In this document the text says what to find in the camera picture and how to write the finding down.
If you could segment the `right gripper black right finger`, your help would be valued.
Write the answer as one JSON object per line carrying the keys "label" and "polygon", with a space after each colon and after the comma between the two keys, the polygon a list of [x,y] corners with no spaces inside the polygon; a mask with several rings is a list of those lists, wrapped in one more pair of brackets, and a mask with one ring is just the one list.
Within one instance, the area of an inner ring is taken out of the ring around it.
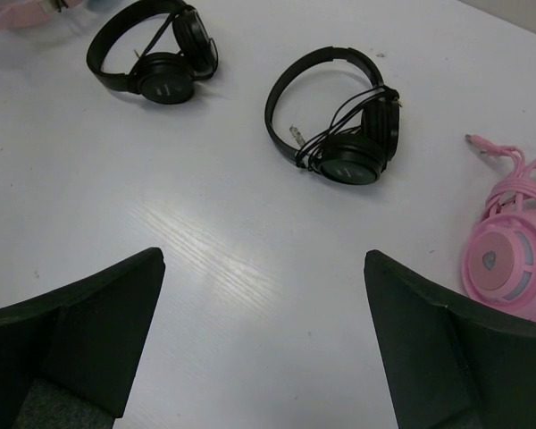
{"label": "right gripper black right finger", "polygon": [[536,428],[536,323],[372,250],[364,281],[400,428]]}

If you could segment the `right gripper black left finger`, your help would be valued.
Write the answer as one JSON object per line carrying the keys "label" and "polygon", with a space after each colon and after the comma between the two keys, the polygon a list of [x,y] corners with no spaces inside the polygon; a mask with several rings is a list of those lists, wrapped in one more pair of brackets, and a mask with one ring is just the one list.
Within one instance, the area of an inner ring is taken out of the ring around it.
{"label": "right gripper black left finger", "polygon": [[123,417],[165,272],[148,248],[0,308],[0,428],[111,428]]}

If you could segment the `blue pink cat-ear headphones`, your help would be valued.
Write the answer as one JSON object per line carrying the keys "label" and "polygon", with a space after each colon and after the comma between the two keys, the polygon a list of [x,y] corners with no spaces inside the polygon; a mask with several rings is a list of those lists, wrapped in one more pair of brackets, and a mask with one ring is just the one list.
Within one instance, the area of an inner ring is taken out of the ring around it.
{"label": "blue pink cat-ear headphones", "polygon": [[80,0],[0,3],[0,31],[37,26],[48,21],[55,13],[62,13],[80,4]]}

